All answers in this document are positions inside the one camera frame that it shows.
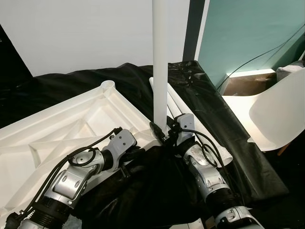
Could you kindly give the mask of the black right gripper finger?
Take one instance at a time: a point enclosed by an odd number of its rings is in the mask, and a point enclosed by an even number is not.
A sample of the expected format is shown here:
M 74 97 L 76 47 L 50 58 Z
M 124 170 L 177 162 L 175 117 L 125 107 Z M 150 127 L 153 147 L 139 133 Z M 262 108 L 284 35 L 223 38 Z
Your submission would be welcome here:
M 165 140 L 165 134 L 163 133 L 162 129 L 155 124 L 154 122 L 150 122 L 151 131 L 157 140 Z

